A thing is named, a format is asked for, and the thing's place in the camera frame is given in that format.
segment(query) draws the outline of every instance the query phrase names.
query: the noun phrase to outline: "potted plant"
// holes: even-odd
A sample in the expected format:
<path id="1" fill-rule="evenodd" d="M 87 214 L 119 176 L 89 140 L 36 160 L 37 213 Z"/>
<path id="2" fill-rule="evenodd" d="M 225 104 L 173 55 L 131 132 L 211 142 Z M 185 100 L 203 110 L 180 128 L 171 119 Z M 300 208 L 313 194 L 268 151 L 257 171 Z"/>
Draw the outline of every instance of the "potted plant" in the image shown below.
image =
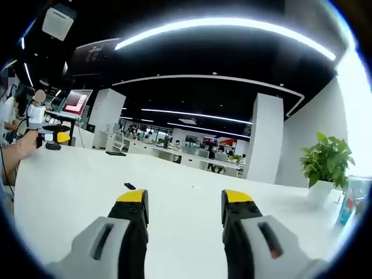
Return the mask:
<path id="1" fill-rule="evenodd" d="M 355 165 L 351 150 L 344 139 L 326 137 L 317 132 L 318 143 L 301 148 L 305 155 L 300 158 L 305 177 L 309 179 L 309 202 L 322 208 L 332 188 L 346 188 L 345 171 L 348 163 Z"/>

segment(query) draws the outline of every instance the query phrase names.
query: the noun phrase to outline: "white flower pot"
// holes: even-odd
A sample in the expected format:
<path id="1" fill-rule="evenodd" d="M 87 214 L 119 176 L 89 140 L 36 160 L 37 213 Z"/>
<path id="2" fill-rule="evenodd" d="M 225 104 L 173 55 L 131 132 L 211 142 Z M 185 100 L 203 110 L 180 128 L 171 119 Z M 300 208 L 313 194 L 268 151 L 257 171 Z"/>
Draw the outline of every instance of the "white flower pot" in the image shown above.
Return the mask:
<path id="1" fill-rule="evenodd" d="M 315 208 L 323 208 L 332 189 L 332 182 L 319 180 L 315 185 L 310 187 L 307 201 Z"/>

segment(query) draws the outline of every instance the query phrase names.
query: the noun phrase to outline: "black ceiling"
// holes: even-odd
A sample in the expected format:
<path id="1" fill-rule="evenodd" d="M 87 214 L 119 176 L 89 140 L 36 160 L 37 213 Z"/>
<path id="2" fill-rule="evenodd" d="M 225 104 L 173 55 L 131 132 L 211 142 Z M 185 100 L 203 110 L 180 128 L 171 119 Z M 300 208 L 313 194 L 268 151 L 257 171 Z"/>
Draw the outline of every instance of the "black ceiling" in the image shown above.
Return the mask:
<path id="1" fill-rule="evenodd" d="M 76 78 L 71 85 L 72 79 L 68 75 L 62 77 L 65 61 L 67 64 L 70 62 L 75 48 L 80 45 L 116 37 L 127 39 L 180 20 L 243 17 L 293 27 L 286 24 L 284 0 L 213 1 L 212 5 L 205 2 L 136 1 L 128 5 L 120 0 L 106 0 L 104 3 L 62 1 L 77 12 L 65 41 L 42 32 L 44 13 L 26 35 L 25 50 L 18 46 L 14 55 L 20 62 L 27 62 L 35 88 L 46 89 L 51 95 L 57 89 L 68 90 L 83 85 L 97 92 L 101 86 L 134 78 L 179 74 L 211 76 L 217 73 L 218 76 L 245 78 L 276 86 L 284 84 L 284 88 L 305 96 L 297 107 L 299 109 L 333 78 L 334 62 L 302 43 L 271 32 L 226 26 L 187 28 L 156 35 L 116 51 L 109 70 L 98 78 Z M 293 28 L 306 34 L 300 27 Z M 17 63 L 15 68 L 21 81 L 29 84 L 23 64 Z M 40 79 L 47 81 L 49 88 L 44 87 Z M 258 92 L 283 98 L 285 114 L 299 101 L 298 96 L 269 86 L 215 78 L 165 78 L 112 88 L 127 97 L 125 107 L 128 109 L 123 111 L 123 116 L 151 119 L 158 125 L 177 121 L 178 117 L 172 119 L 169 115 L 145 113 L 141 108 L 204 113 L 249 121 Z M 198 122 L 200 127 L 242 133 L 244 125 L 230 124 L 215 120 Z"/>

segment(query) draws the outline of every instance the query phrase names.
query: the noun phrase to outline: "laptop screen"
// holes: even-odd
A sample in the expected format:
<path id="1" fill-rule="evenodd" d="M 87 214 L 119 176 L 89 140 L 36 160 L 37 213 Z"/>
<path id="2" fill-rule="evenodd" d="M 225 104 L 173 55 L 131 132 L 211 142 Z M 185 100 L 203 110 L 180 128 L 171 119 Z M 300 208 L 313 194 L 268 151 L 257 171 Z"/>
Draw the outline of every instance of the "laptop screen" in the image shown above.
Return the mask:
<path id="1" fill-rule="evenodd" d="M 92 92 L 93 90 L 85 89 L 71 90 L 62 111 L 81 116 Z"/>

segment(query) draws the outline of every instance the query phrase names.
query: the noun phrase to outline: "laptop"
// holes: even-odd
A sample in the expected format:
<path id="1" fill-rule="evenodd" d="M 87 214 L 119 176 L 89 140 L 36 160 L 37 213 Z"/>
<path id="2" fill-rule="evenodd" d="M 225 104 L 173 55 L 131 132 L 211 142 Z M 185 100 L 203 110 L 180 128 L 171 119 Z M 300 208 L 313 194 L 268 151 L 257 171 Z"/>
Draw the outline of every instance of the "laptop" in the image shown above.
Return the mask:
<path id="1" fill-rule="evenodd" d="M 67 96 L 66 102 L 63 105 L 61 112 L 49 112 L 49 114 L 62 116 L 66 118 L 81 120 L 81 115 L 85 105 L 88 102 L 90 95 L 93 90 L 91 89 L 79 89 L 71 90 L 69 96 Z"/>

